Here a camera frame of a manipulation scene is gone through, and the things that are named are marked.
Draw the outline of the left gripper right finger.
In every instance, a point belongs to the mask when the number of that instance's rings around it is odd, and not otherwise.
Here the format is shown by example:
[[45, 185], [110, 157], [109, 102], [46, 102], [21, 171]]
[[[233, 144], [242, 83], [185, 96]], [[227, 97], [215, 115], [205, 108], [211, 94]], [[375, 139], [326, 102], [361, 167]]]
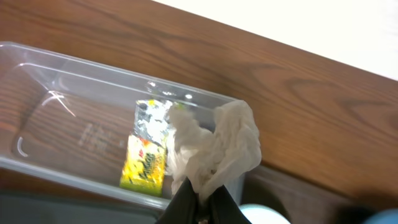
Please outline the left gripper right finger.
[[251, 224], [222, 185], [208, 198], [210, 224]]

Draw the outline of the yellow green snack wrapper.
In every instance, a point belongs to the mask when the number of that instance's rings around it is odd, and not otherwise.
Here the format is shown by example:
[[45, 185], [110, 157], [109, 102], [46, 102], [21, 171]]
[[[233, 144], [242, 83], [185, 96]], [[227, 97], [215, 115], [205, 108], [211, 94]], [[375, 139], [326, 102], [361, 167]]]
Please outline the yellow green snack wrapper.
[[137, 100], [134, 127], [128, 137], [126, 160], [119, 186], [156, 197], [162, 195], [164, 177], [170, 174], [171, 155], [167, 141], [173, 140], [169, 121], [172, 107], [184, 105], [169, 100]]

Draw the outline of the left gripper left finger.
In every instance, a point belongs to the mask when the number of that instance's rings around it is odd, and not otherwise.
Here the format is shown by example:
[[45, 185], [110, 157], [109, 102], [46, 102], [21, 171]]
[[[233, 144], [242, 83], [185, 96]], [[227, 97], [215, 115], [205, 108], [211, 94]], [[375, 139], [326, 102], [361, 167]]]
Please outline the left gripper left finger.
[[198, 199], [186, 177], [156, 224], [197, 224]]

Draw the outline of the large blue plate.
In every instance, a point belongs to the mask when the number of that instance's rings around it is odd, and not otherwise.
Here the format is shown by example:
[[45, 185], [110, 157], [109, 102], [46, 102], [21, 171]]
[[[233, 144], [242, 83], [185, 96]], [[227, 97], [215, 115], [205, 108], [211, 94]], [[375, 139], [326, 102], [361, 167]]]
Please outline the large blue plate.
[[361, 224], [398, 224], [398, 209], [392, 208], [373, 213], [365, 218]]

